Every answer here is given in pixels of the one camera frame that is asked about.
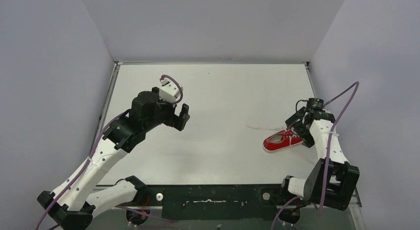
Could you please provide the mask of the white shoelace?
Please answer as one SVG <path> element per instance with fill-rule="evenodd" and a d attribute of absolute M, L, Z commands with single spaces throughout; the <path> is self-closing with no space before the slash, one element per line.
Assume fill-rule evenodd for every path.
<path fill-rule="evenodd" d="M 302 138 L 289 127 L 266 128 L 248 126 L 248 128 L 254 130 L 275 131 L 273 135 L 263 141 L 263 149 L 268 153 L 274 153 L 292 146 L 300 145 L 303 142 Z"/>

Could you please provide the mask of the red sneaker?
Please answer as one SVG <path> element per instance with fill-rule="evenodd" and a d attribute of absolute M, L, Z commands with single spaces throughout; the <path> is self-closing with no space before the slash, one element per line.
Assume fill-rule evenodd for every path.
<path fill-rule="evenodd" d="M 293 131 L 281 130 L 263 141 L 263 148 L 268 153 L 277 152 L 302 143 L 301 138 Z"/>

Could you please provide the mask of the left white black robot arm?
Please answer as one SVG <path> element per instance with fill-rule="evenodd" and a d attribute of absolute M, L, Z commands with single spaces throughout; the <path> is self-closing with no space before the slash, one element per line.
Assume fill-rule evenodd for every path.
<path fill-rule="evenodd" d="M 60 186 L 38 196 L 43 216 L 50 216 L 64 230 L 84 230 L 95 217 L 117 205 L 142 203 L 147 196 L 146 185 L 133 175 L 101 191 L 96 192 L 95 187 L 155 127 L 165 124 L 184 129 L 190 117 L 188 105 L 183 104 L 180 114 L 175 113 L 182 98 L 183 91 L 178 87 L 140 92 L 130 109 L 103 128 L 79 168 Z"/>

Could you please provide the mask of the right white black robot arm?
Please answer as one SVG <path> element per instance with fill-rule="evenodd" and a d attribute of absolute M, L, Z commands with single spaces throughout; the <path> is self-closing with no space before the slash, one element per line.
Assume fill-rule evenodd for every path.
<path fill-rule="evenodd" d="M 279 189 L 279 199 L 290 204 L 298 197 L 320 207 L 344 211 L 348 208 L 358 182 L 359 168 L 345 157 L 335 128 L 335 117 L 324 101 L 309 98 L 306 105 L 286 120 L 286 125 L 303 141 L 315 147 L 317 163 L 306 178 L 286 176 Z"/>

